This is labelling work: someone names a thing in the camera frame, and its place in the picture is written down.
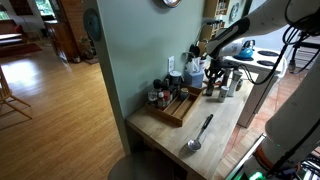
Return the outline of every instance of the wooden countertop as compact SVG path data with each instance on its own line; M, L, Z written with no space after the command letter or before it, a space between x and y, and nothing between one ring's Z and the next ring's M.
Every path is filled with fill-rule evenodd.
M234 97L226 98L224 103L217 101L218 89L211 97L202 96L182 127L160 120L144 107L129 116L127 124L186 169L189 179L212 179L252 87L253 84L245 80L240 91L236 91ZM190 151L187 142L196 139L210 114L214 117L200 138L201 149Z

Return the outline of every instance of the electrical outlet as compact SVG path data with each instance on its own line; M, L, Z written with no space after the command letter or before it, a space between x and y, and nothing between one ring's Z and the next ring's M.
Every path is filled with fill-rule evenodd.
M168 72L174 70L174 56L168 58Z

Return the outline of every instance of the chair leg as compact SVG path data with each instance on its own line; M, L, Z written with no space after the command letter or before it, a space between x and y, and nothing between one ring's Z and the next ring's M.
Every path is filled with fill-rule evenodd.
M26 114L25 112L21 111L20 109L18 109L16 106L14 106L14 105L12 105L12 104L8 103L6 100L4 100L3 102L4 102L5 104L7 104L8 106L10 106L11 108L13 108L14 110L18 111L19 113L21 113L21 114L23 114L23 115L27 116L28 118L32 119L32 117L31 117L31 116L29 116L29 115L28 115L28 114Z
M15 96L13 96L13 95L11 95L10 97L11 97L11 98L13 98L14 100L17 100L17 101L21 102L22 104L25 104L25 105L27 105L27 106L31 107L31 105L30 105L30 104L26 103L25 101L23 101L23 100L21 100L21 99L19 99L19 98L15 97Z

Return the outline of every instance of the tile floor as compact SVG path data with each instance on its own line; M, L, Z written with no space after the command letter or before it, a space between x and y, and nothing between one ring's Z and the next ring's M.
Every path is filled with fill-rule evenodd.
M264 125L275 114L275 112L282 106L282 104L290 97L290 95L299 86L307 70L304 70L300 74L290 74L289 72L272 87L270 94L263 103L259 113L254 117L250 128L254 128L258 131L265 132ZM238 144L238 142L246 135L248 129L236 126L228 145L223 153L223 157L227 155L231 149Z

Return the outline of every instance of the wooden tray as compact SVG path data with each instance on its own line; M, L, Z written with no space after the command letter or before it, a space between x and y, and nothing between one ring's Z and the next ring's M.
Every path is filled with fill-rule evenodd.
M173 124L182 127L185 119L192 111L194 105L199 101L202 96L202 89L194 88L191 86L183 85L189 90L188 97L181 101L180 96L177 96L163 111L157 109L154 105L147 102L145 107L148 111L162 117L163 120L172 122Z

